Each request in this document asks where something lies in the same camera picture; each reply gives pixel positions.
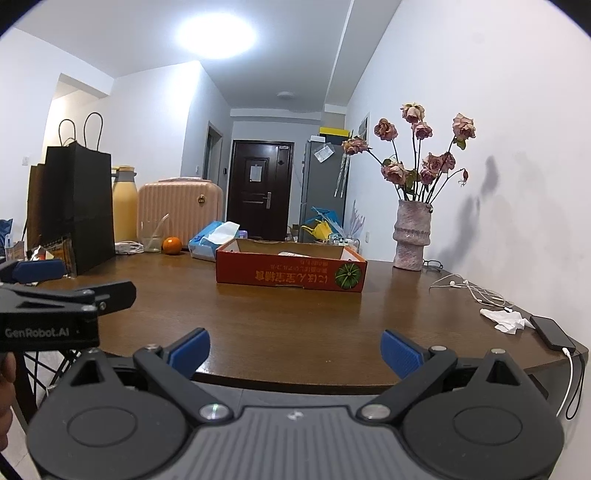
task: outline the ceiling light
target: ceiling light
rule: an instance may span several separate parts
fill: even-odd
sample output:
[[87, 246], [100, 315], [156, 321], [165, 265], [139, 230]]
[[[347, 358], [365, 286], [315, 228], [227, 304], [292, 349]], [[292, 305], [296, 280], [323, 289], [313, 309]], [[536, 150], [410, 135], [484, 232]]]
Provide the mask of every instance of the ceiling light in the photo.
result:
[[277, 94], [277, 98], [280, 98], [281, 100], [292, 100], [296, 97], [296, 95], [293, 92], [279, 92]]
[[254, 45], [254, 30], [230, 14], [206, 14], [181, 25], [178, 43], [204, 59], [226, 59]]

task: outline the smartphone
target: smartphone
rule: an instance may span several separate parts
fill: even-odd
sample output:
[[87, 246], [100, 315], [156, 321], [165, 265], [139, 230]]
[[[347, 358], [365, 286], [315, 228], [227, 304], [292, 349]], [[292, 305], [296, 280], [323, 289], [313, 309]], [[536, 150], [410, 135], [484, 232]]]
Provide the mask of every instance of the smartphone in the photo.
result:
[[554, 320], [532, 315], [530, 322], [550, 350], [561, 352], [563, 348], [566, 348], [571, 355], [576, 350], [572, 340]]

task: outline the person's hand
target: person's hand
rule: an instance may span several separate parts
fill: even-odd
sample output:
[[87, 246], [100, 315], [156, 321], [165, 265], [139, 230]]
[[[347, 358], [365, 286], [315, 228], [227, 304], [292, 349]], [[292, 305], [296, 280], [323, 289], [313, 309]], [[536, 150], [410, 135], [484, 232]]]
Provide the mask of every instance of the person's hand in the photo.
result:
[[17, 361], [12, 353], [6, 355], [0, 368], [0, 452], [8, 446], [8, 430], [12, 424], [12, 410], [14, 402], [14, 381], [17, 376]]

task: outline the white cable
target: white cable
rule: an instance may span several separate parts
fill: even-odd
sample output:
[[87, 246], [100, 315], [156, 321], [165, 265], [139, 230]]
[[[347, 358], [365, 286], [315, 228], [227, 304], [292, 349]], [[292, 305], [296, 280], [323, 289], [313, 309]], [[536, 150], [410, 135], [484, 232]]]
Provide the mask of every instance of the white cable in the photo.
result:
[[115, 244], [115, 253], [118, 255], [134, 255], [144, 253], [144, 246], [138, 242], [124, 241]]
[[570, 356], [570, 352], [569, 350], [564, 347], [562, 349], [562, 352], [569, 358], [569, 363], [570, 363], [570, 378], [569, 378], [569, 387], [566, 389], [566, 393], [564, 395], [564, 400], [562, 401], [562, 403], [560, 404], [560, 408], [558, 409], [558, 412], [556, 412], [556, 416], [560, 415], [560, 412], [562, 411], [562, 408], [564, 407], [564, 404], [566, 403], [566, 399], [569, 397], [569, 393], [570, 393], [570, 387], [573, 385], [573, 358]]
[[[461, 279], [461, 282], [456, 283], [454, 280], [452, 280], [449, 282], [448, 285], [437, 285], [438, 282], [441, 282], [441, 280], [445, 280], [446, 278], [449, 278], [449, 277], [458, 277], [459, 279]], [[505, 300], [503, 295], [501, 295], [493, 290], [489, 290], [488, 288], [482, 288], [476, 284], [470, 283], [468, 280], [464, 279], [461, 275], [458, 275], [456, 273], [451, 273], [449, 275], [446, 275], [445, 277], [440, 278], [439, 280], [436, 280], [429, 287], [429, 290], [431, 290], [431, 288], [446, 288], [446, 287], [467, 288], [468, 291], [470, 292], [470, 295], [472, 296], [472, 298], [475, 301], [477, 301], [478, 303], [480, 303], [481, 305], [486, 305], [489, 307], [497, 307], [500, 309], [504, 309], [508, 312], [513, 311], [513, 310], [511, 310], [511, 307], [513, 307], [514, 304], [508, 300]]]

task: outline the yellow bottle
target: yellow bottle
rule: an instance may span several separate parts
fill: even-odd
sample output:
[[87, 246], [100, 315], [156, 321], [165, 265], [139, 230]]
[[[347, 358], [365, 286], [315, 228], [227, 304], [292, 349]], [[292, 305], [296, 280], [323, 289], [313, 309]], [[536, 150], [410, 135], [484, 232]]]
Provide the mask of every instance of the yellow bottle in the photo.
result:
[[136, 173], [130, 166], [113, 167], [113, 231], [115, 242], [138, 240], [138, 190]]

